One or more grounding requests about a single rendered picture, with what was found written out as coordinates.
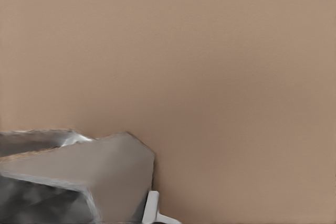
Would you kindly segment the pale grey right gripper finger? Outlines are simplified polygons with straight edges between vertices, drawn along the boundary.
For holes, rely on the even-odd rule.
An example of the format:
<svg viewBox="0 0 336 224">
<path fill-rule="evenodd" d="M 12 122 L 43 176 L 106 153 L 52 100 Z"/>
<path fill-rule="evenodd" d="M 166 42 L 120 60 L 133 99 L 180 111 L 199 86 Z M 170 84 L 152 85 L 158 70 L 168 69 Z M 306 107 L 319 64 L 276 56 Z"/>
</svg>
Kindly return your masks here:
<svg viewBox="0 0 336 224">
<path fill-rule="evenodd" d="M 142 224 L 182 224 L 178 220 L 160 213 L 159 196 L 158 191 L 149 191 L 142 217 Z"/>
</svg>

